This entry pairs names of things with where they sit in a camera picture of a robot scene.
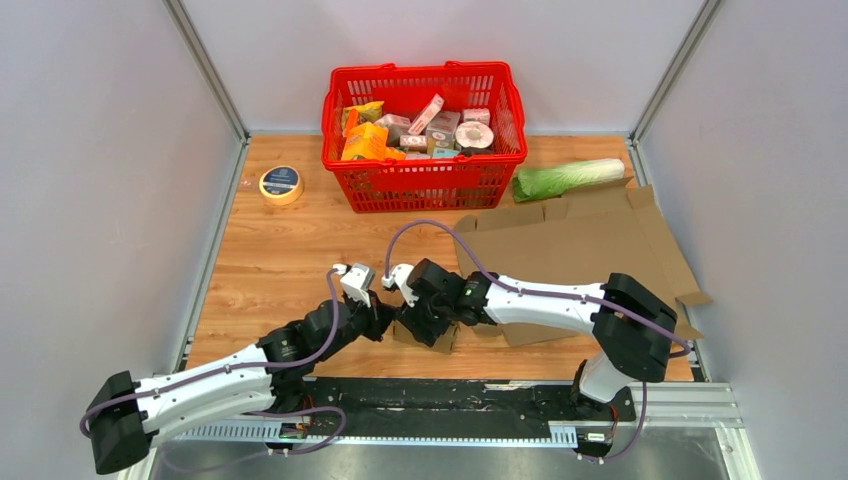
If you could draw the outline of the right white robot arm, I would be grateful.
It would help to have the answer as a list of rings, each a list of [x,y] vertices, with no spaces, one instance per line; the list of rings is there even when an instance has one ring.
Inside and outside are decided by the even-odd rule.
[[[675,311],[623,273],[602,283],[553,285],[483,271],[463,278],[423,259],[394,266],[382,284],[401,293],[399,322],[428,346],[457,323],[538,325],[592,336],[601,351],[583,364],[570,391],[572,409],[586,419],[598,417],[631,382],[664,381],[679,340]]]

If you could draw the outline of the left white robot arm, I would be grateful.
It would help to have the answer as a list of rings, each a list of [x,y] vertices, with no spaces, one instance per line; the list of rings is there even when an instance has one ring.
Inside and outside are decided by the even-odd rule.
[[[217,361],[155,378],[111,375],[81,420],[96,473],[128,468],[205,423],[249,412],[296,413],[306,398],[303,377],[361,337],[381,341],[397,311],[376,295],[366,302],[326,300]]]

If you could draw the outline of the yellow snack bag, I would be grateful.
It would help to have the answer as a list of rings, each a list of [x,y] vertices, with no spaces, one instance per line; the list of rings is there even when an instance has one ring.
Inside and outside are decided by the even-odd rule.
[[[383,101],[372,101],[345,107],[341,119],[342,133],[347,136],[355,127],[379,120],[383,116],[383,105]]]

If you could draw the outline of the orange snack box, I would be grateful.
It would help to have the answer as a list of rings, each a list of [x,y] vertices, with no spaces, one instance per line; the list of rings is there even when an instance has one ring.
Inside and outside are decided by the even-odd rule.
[[[351,129],[346,136],[341,161],[383,160],[389,130],[366,122]]]

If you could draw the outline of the yellow tape roll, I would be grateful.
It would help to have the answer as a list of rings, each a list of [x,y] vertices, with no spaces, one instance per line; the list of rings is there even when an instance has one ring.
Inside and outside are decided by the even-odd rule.
[[[285,206],[301,197],[304,183],[294,167],[281,165],[271,168],[260,177],[259,189],[270,205]]]

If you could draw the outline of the pink white long box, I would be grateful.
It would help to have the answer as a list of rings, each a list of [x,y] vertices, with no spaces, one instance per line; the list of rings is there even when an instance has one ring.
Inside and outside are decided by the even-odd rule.
[[[429,103],[419,112],[415,119],[411,122],[407,133],[409,135],[421,135],[429,123],[437,116],[444,106],[444,99],[441,95],[435,94]]]

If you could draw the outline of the small pink box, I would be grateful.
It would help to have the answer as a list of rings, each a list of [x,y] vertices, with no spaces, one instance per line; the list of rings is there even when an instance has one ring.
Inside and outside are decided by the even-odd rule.
[[[488,108],[463,109],[462,122],[478,122],[489,126],[491,123],[491,112]]]

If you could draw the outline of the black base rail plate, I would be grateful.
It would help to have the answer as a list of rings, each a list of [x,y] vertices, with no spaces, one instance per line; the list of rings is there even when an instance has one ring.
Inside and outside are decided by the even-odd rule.
[[[312,408],[306,424],[314,435],[337,430],[343,410],[345,437],[470,441],[550,439],[552,427],[573,421],[609,432],[614,421],[639,417],[630,389],[609,406],[577,406],[571,393],[569,382],[318,377],[296,385],[270,410]]]

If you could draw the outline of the green napa cabbage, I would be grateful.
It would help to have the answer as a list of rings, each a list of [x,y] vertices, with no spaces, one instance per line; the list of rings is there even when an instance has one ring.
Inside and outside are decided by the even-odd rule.
[[[513,200],[516,203],[547,200],[574,188],[623,179],[624,174],[624,162],[618,158],[523,168],[512,179]]]

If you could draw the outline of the red plastic shopping basket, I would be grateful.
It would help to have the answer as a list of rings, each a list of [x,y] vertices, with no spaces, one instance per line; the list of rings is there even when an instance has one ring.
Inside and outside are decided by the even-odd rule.
[[[427,152],[425,130],[387,145],[383,160],[341,161],[345,107],[383,101],[383,115],[411,122],[435,94],[442,110],[488,108],[495,140],[488,149],[436,148]],[[322,116],[322,162],[358,213],[496,206],[514,169],[527,156],[524,110],[511,69],[504,62],[455,62],[440,66],[341,67],[330,76]]]

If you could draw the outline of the beige carton box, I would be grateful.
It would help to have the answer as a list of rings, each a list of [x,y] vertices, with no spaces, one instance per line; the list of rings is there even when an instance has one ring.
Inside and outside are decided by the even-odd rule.
[[[428,140],[427,152],[431,153],[436,148],[453,149],[455,132],[460,120],[460,112],[441,110],[425,129]]]

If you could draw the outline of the large flat cardboard sheet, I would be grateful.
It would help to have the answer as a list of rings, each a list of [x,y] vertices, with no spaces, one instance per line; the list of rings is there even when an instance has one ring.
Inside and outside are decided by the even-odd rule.
[[[678,315],[675,332],[701,338],[685,308],[710,302],[695,279],[655,202],[652,186],[624,180],[572,190],[560,198],[483,210],[455,228],[459,269],[476,266],[469,245],[488,270],[521,281],[583,285],[625,273]]]

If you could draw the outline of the grey white box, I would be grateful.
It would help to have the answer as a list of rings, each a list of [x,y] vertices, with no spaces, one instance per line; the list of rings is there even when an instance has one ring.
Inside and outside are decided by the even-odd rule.
[[[389,147],[399,147],[401,136],[409,133],[411,120],[396,114],[384,114],[374,124],[388,131],[387,145]]]

